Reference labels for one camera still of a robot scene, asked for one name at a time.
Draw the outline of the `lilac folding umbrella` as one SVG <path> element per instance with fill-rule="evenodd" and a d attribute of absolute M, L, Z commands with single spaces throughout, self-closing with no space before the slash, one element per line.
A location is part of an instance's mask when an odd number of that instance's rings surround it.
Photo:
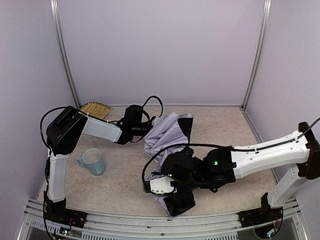
<path fill-rule="evenodd" d="M 149 157 L 154 157 L 165 147 L 175 144 L 188 144 L 193 121 L 194 116 L 191 113 L 177 114 L 173 112 L 167 116 L 161 116 L 144 137 L 144 152 Z M 194 154 L 194 150 L 188 146 L 175 146 L 163 151 L 153 160 L 156 162 L 156 167 L 149 175 L 144 176 L 145 181 L 163 177 L 164 175 L 161 173 L 163 163 L 168 155 L 175 152 L 183 152 L 189 156 Z M 173 195 L 154 194 L 153 198 L 160 203 L 162 209 L 171 217 L 177 217 L 196 205 L 193 197 L 184 206 L 179 206 Z"/>

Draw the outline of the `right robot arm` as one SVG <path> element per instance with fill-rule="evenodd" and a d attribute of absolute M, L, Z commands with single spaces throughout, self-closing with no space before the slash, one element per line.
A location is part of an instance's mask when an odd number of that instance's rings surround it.
<path fill-rule="evenodd" d="M 161 166 L 166 181 L 164 205 L 171 217 L 179 216 L 195 206 L 194 190 L 215 193 L 238 179 L 283 165 L 290 166 L 288 172 L 261 197 L 260 207 L 238 214 L 243 227 L 273 221 L 282 216 L 285 202 L 303 183 L 320 176 L 320 144 L 306 122 L 282 138 L 252 146 L 216 148 L 203 159 L 185 150 L 169 154 Z"/>

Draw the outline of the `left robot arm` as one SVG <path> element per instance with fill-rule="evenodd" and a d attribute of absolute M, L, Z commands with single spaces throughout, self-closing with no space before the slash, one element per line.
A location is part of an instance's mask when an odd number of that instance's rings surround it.
<path fill-rule="evenodd" d="M 87 213 L 66 207 L 65 177 L 67 163 L 81 135 L 108 140 L 118 145 L 144 138 L 154 125 L 154 117 L 140 105 L 130 105 L 118 121 L 106 121 L 73 106 L 60 107 L 61 113 L 48 125 L 41 138 L 47 147 L 44 169 L 46 189 L 43 218 L 55 223 L 82 227 Z"/>

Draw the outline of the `yellow woven mat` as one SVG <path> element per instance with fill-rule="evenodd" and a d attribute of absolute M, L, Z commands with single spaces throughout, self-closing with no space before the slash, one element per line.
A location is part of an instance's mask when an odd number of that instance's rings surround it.
<path fill-rule="evenodd" d="M 112 108 L 103 103 L 91 101 L 84 104 L 80 110 L 90 116 L 103 120 L 112 110 Z"/>

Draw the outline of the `light blue mug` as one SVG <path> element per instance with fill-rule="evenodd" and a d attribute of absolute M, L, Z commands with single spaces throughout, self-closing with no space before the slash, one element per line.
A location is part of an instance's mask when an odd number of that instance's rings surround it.
<path fill-rule="evenodd" d="M 96 177 L 102 176 L 106 169 L 105 161 L 97 148 L 86 150 L 81 157 L 77 158 L 77 163 Z"/>

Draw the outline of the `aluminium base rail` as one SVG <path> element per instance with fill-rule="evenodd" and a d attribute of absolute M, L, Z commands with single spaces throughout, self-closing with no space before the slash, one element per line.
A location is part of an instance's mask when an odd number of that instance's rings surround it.
<path fill-rule="evenodd" d="M 258 207 L 257 198 L 225 194 L 196 196 L 187 213 L 167 216 L 151 196 L 68 196 L 66 206 L 87 213 L 83 227 L 43 220 L 42 198 L 30 199 L 15 238 L 46 240 L 255 240 L 262 225 L 241 225 L 239 212 Z"/>

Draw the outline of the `right aluminium corner post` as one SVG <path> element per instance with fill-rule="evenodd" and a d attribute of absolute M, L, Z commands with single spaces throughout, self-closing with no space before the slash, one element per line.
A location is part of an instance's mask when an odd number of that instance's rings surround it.
<path fill-rule="evenodd" d="M 268 24 L 271 14 L 272 8 L 272 0 L 264 0 L 263 1 L 263 11 L 262 11 L 262 18 L 260 23 L 260 29 L 258 34 L 257 46 L 254 54 L 253 64 L 250 71 L 249 82 L 244 94 L 244 99 L 242 101 L 241 108 L 244 112 L 247 111 L 250 99 L 253 94 L 254 86 L 257 80 L 257 75 L 259 71 L 260 62 L 263 55 L 265 39 L 268 31 Z"/>

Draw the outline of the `aluminium corner post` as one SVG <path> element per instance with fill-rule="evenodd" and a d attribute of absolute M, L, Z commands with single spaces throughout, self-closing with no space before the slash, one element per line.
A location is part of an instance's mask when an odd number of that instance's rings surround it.
<path fill-rule="evenodd" d="M 249 82 L 244 94 L 244 99 L 242 101 L 241 108 L 244 112 L 247 111 L 250 99 L 253 94 L 254 86 L 257 80 L 257 75 L 259 71 L 260 62 L 263 55 L 265 39 L 268 31 L 268 24 L 271 14 L 272 8 L 272 0 L 264 0 L 263 1 L 263 11 L 262 11 L 262 18 L 260 23 L 260 29 L 258 34 L 257 46 L 254 54 L 253 64 L 250 71 Z"/>
<path fill-rule="evenodd" d="M 67 50 L 66 50 L 64 36 L 63 36 L 62 23 L 60 19 L 59 3 L 57 0 L 50 0 L 49 2 L 50 2 L 52 19 L 53 19 L 53 25 L 55 27 L 55 33 L 57 37 L 58 48 L 59 48 L 64 72 L 66 75 L 67 84 L 69 87 L 69 91 L 71 93 L 73 103 L 76 106 L 76 108 L 79 109 L 82 105 L 81 105 L 80 97 L 76 88 L 76 84 L 72 76 L 70 63 L 67 56 Z"/>

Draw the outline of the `left aluminium corner post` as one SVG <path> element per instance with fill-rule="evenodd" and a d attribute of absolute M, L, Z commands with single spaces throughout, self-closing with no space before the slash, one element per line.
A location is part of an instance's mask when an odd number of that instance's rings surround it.
<path fill-rule="evenodd" d="M 70 63 L 67 56 L 67 50 L 66 50 L 64 36 L 63 36 L 62 23 L 60 19 L 59 3 L 57 0 L 50 0 L 49 2 L 50 2 L 52 19 L 53 19 L 53 25 L 55 27 L 55 33 L 57 37 L 58 48 L 59 48 L 64 72 L 66 75 L 67 84 L 69 87 L 69 91 L 71 93 L 73 103 L 76 106 L 76 108 L 79 109 L 82 105 L 81 105 L 80 97 L 76 88 L 76 84 L 72 76 Z"/>

